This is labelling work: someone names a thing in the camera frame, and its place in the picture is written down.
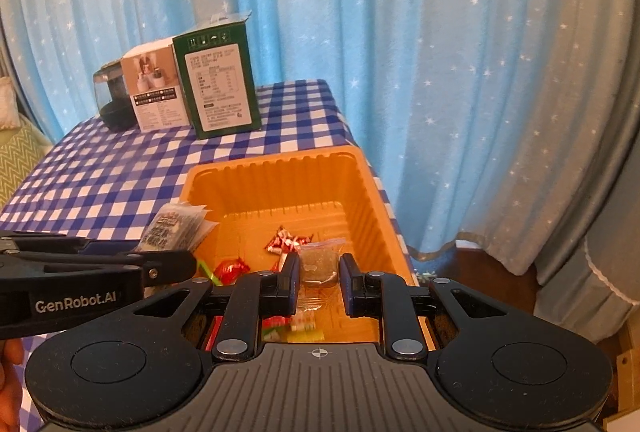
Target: metal screw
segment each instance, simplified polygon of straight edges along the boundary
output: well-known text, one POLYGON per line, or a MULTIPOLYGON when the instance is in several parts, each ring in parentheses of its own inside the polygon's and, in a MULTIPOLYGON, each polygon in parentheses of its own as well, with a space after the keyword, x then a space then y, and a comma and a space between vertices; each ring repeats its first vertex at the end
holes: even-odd
POLYGON ((398 354, 418 354, 422 350, 422 344, 418 340, 404 338, 393 342, 391 348, 398 354))
POLYGON ((227 340, 222 340, 217 346, 216 349, 220 351, 222 354, 228 354, 233 356, 235 354, 240 354, 241 352, 245 352, 249 346, 243 340, 238 340, 236 338, 229 338, 227 340))

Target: green packaging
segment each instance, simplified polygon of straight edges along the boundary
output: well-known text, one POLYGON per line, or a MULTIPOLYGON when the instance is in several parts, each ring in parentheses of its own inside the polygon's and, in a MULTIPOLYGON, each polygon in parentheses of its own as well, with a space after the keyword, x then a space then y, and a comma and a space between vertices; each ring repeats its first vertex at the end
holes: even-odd
POLYGON ((175 36, 174 56, 199 139, 261 127, 246 37, 247 14, 175 36))

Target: tablecloth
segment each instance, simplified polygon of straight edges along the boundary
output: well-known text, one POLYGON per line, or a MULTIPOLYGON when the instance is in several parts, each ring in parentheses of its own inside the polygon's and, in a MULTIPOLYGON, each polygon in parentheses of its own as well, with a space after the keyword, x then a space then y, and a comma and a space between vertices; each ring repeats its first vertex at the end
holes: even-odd
MULTIPOLYGON (((160 206, 178 200, 194 165, 354 144, 324 80, 264 86, 257 97, 261 130, 207 140, 197 140, 190 128, 113 134, 98 118, 80 123, 18 188, 0 212, 0 228, 138 239, 160 206)), ((388 197, 374 177, 406 254, 388 197)), ((46 338, 25 338, 26 356, 46 338)), ((18 375, 23 379, 24 365, 18 375)), ((20 429, 34 432, 41 423, 23 388, 20 429)))

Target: green chevron cushion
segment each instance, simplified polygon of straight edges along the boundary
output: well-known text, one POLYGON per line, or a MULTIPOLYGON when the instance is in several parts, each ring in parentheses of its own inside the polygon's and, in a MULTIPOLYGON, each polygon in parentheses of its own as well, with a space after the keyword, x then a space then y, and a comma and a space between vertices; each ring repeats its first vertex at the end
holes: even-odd
POLYGON ((28 125, 0 131, 0 208, 14 195, 20 183, 42 159, 43 153, 28 125))

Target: orange bin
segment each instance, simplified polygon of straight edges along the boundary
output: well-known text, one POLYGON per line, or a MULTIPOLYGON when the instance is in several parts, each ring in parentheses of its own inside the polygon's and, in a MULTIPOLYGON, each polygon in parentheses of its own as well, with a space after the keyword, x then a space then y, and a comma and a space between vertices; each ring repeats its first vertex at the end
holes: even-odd
MULTIPOLYGON (((414 278, 362 151, 354 146, 265 155, 195 166, 181 200, 206 205, 217 225, 195 252, 213 271, 240 256, 252 271, 278 259, 264 247, 282 224, 314 241, 342 237, 362 271, 414 278)), ((326 342, 374 342, 378 321, 350 319, 341 296, 316 311, 326 342)))

